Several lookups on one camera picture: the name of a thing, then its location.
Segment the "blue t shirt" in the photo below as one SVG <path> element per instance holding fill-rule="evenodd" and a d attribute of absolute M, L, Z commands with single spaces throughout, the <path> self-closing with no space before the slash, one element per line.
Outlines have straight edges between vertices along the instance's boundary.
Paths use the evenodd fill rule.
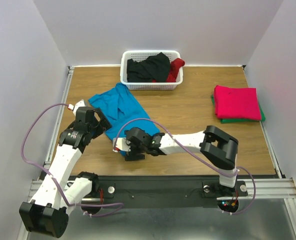
<path fill-rule="evenodd" d="M 100 108 L 112 127 L 105 135 L 112 141 L 121 127 L 133 119 L 148 119 L 149 115 L 122 83 L 117 83 L 112 89 L 96 94 L 88 99 L 94 108 Z"/>

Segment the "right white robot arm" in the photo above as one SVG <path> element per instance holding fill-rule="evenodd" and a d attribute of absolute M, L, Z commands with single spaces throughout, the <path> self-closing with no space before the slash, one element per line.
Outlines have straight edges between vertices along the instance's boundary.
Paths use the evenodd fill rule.
<path fill-rule="evenodd" d="M 230 195 L 236 190 L 239 141 L 216 126 L 208 125 L 204 131 L 174 135 L 168 132 L 150 135 L 133 127 L 126 130 L 125 137 L 120 137 L 118 141 L 129 161 L 143 159 L 144 153 L 154 157 L 179 153 L 196 157 L 202 154 L 210 161 L 209 166 L 219 171 L 219 192 Z"/>

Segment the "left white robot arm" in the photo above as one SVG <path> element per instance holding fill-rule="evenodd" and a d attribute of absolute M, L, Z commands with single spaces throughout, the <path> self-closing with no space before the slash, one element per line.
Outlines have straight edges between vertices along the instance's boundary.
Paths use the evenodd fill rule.
<path fill-rule="evenodd" d="M 46 176 L 29 202 L 19 208 L 22 222 L 29 232 L 60 238 L 68 225 L 69 215 L 81 199 L 99 193 L 98 177 L 94 173 L 83 173 L 64 195 L 72 169 L 91 140 L 99 137 L 112 125 L 100 108 L 86 106 L 82 101 L 68 105 L 75 120 L 59 135 L 56 153 L 49 169 L 40 167 Z"/>

